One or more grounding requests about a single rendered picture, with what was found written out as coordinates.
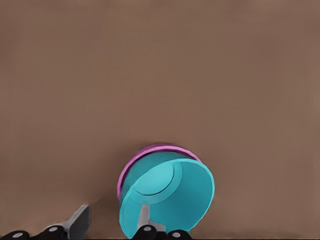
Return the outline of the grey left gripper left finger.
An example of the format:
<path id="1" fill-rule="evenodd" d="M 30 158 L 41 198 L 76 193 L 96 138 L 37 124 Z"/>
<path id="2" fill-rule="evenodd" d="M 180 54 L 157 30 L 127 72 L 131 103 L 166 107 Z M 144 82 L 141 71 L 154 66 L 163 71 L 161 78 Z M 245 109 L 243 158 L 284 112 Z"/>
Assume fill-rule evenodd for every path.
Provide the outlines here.
<path id="1" fill-rule="evenodd" d="M 49 225 L 34 236 L 15 230 L 0 236 L 0 240 L 84 240 L 90 228 L 90 214 L 90 205 L 83 204 L 67 221 Z"/>

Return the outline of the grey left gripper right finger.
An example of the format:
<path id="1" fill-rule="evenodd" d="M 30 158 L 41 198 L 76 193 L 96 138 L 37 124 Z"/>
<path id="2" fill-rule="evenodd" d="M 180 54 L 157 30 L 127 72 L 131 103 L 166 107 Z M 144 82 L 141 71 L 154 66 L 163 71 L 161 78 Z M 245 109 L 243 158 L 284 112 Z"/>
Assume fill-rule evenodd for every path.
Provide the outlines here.
<path id="1" fill-rule="evenodd" d="M 192 240 L 189 232 L 178 229 L 166 232 L 164 225 L 150 220 L 149 205 L 142 205 L 134 240 Z"/>

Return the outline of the blue bowl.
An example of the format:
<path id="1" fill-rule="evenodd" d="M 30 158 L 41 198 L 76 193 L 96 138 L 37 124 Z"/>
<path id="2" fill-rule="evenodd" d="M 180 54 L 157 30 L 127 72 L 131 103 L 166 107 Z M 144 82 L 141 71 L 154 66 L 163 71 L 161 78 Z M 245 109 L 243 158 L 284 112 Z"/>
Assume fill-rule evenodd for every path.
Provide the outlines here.
<path id="1" fill-rule="evenodd" d="M 143 205 L 152 222 L 167 232 L 189 232 L 208 211 L 215 192 L 211 171 L 201 162 L 173 151 L 143 156 L 124 177 L 119 223 L 126 237 L 137 231 Z"/>

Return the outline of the pink bowl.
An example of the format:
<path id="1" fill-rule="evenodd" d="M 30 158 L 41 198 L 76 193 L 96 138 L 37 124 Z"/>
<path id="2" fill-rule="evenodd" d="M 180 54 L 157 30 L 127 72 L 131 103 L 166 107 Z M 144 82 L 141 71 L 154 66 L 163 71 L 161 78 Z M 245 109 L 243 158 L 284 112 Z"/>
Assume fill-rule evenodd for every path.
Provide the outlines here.
<path id="1" fill-rule="evenodd" d="M 147 156 L 148 154 L 157 153 L 157 152 L 175 152 L 181 155 L 184 155 L 186 157 L 189 157 L 195 161 L 202 162 L 198 156 L 196 156 L 194 153 L 192 153 L 190 150 L 178 146 L 173 143 L 166 143 L 166 142 L 157 142 L 150 145 L 147 145 L 137 151 L 129 160 L 129 162 L 125 165 L 123 168 L 118 182 L 117 182 L 117 198 L 120 200 L 121 198 L 121 192 L 122 187 L 126 178 L 126 175 L 128 174 L 130 168 L 141 158 Z"/>

